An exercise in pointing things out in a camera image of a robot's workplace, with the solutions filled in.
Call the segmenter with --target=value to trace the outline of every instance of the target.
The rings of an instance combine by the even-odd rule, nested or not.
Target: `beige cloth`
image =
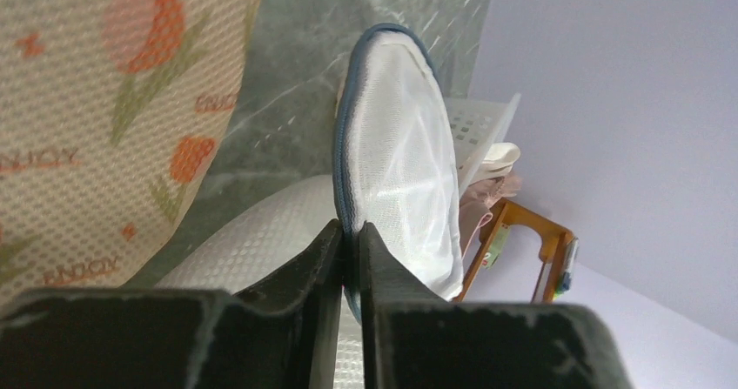
[[[259,0],[0,0],[0,303],[121,285],[235,107]]]

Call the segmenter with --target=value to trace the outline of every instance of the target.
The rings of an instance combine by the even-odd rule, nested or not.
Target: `wooden stand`
[[[535,286],[535,292],[531,302],[548,303],[554,300],[556,287],[559,285],[559,279],[567,258],[567,248],[574,240],[574,235],[567,228],[558,225],[541,215],[529,211],[528,209],[515,204],[505,198],[501,199],[492,208],[494,216],[493,221],[486,225],[480,232],[480,240],[482,246],[474,256],[469,271],[464,276],[464,287],[454,300],[460,302],[464,300],[466,293],[472,286],[474,277],[479,272],[484,260],[484,255],[494,241],[494,236],[505,225],[524,225],[540,235],[540,250],[538,257],[543,262],[538,277],[538,283]]]

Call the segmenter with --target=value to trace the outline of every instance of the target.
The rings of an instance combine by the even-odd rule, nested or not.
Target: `blue zipper trim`
[[[336,116],[336,128],[335,135],[333,138],[333,199],[336,205],[336,212],[339,215],[341,224],[343,225],[344,235],[348,240],[348,243],[353,250],[353,247],[357,245],[357,237],[354,236],[352,225],[353,225],[353,204],[351,201],[351,193],[349,192],[349,173],[348,164],[346,162],[346,155],[344,153],[344,146],[346,144],[346,131],[349,123],[352,121],[352,110],[356,104],[356,97],[359,93],[359,76],[361,71],[365,68],[366,62],[366,50],[371,45],[372,38],[380,32],[398,32],[404,34],[412,39],[413,42],[418,46],[420,52],[426,60],[426,63],[433,72],[433,77],[436,83],[439,82],[438,72],[433,66],[430,54],[423,44],[422,41],[416,36],[411,30],[404,26],[397,25],[395,23],[379,23],[369,28],[361,35],[359,41],[354,45],[351,52],[351,58],[349,59],[348,72],[346,74],[346,83],[344,86],[344,92],[341,96],[338,115]],[[354,269],[356,265],[350,265],[350,269],[346,269],[348,274],[344,277],[344,293],[346,294],[346,300],[349,303],[349,307],[353,313],[353,316],[361,324],[361,308],[359,306],[359,278],[354,277]]]

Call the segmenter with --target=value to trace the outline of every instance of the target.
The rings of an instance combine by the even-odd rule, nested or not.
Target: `white mesh laundry bag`
[[[446,106],[420,40],[377,25],[352,52],[333,160],[336,207],[355,241],[376,225],[389,252],[431,291],[461,291],[459,187]],[[346,296],[357,318],[358,280]]]

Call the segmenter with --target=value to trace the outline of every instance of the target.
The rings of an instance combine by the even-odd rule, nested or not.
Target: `white plastic basket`
[[[463,193],[492,144],[505,138],[518,109],[520,94],[516,93],[507,104],[452,98],[446,98],[445,102],[459,171],[459,192]]]

